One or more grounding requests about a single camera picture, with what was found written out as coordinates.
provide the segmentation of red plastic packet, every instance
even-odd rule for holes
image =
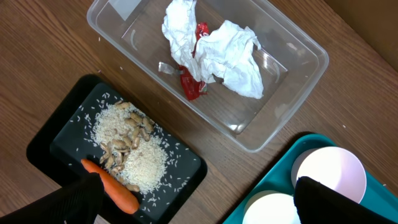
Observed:
[[[209,28],[206,22],[201,22],[197,25],[196,36],[199,40],[204,35],[209,35]],[[207,94],[206,83],[201,81],[197,82],[184,66],[180,66],[179,70],[182,71],[180,75],[181,86],[184,89],[185,96],[188,100],[194,100],[201,95]]]

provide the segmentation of white bowl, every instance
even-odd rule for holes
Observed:
[[[292,184],[307,176],[356,203],[366,191],[366,173],[361,161],[340,147],[311,149],[301,154],[292,167]]]
[[[243,217],[243,224],[299,224],[300,218],[294,206],[293,196],[273,191],[253,196]]]

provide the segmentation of carrot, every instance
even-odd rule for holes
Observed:
[[[101,177],[105,192],[111,197],[113,202],[124,212],[133,214],[139,208],[137,198],[117,180],[110,176],[105,170],[98,167],[88,159],[82,159],[81,164],[88,172],[96,172]]]

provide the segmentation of teal tray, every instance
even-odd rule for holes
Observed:
[[[290,170],[294,160],[308,149],[327,146],[336,146],[336,144],[320,134],[308,134],[298,139],[224,221],[224,224],[241,224],[243,222],[245,204],[258,192],[263,190],[275,190],[292,195],[294,193],[294,188],[290,180]],[[368,172],[366,172],[366,178],[367,186],[361,205],[394,222],[398,222],[398,199]]]

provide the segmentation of clear plastic bin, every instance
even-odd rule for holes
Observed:
[[[159,62],[177,68],[163,36],[162,23],[171,0],[95,0],[88,23],[203,119],[248,152],[261,150],[292,117],[323,72],[328,54],[305,32],[264,0],[200,0],[197,22],[210,32],[224,20],[250,27],[261,43],[254,50],[264,97],[246,98],[220,83],[208,95],[188,101],[176,75],[158,72]]]

